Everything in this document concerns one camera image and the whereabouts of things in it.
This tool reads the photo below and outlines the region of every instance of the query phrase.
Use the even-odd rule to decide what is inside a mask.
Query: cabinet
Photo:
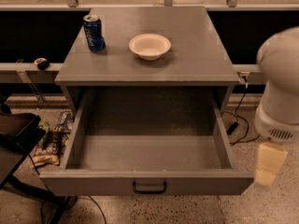
[[[56,82],[76,114],[59,171],[40,177],[56,195],[241,194],[223,112],[238,76],[204,7],[98,7],[105,51],[79,34]],[[154,62],[128,48],[164,35]]]

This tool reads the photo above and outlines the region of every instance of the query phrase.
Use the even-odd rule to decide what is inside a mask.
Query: speckled floor
[[[55,125],[59,114],[66,107],[61,103],[45,105],[36,110],[34,103],[9,101],[13,112],[29,111]],[[246,139],[256,137],[252,122],[254,107],[240,107],[238,114],[249,121],[249,134]],[[235,117],[223,115],[224,124],[230,126]],[[231,135],[234,142],[242,136],[246,124],[241,123]],[[233,146],[236,166],[239,170],[253,171],[256,147],[263,139]],[[299,149],[288,145],[289,156],[281,169],[273,187],[262,190],[250,186],[240,196],[94,196],[101,206],[108,224],[131,223],[298,223],[299,220]],[[43,184],[29,159],[16,176],[26,183]],[[0,190],[0,223],[42,223],[41,202]],[[47,223],[52,206],[44,204],[44,220]],[[73,208],[66,210],[60,223],[105,223],[98,207],[89,197],[78,197]]]

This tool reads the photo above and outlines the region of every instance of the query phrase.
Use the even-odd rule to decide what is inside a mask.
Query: black panel
[[[0,63],[63,63],[89,11],[1,11]]]
[[[232,63],[256,63],[271,35],[299,26],[299,11],[208,11]]]

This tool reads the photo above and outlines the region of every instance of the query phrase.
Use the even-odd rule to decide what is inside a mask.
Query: gray tabletop
[[[237,74],[204,7],[97,7],[107,47],[89,51],[80,31],[55,81],[65,85],[111,82],[231,85]],[[129,49],[136,35],[167,37],[172,48],[159,60],[141,60]]]

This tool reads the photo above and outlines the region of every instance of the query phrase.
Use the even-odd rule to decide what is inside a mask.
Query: black bag
[[[0,145],[12,151],[25,152],[26,139],[37,128],[40,117],[32,113],[11,114],[8,105],[0,104]]]

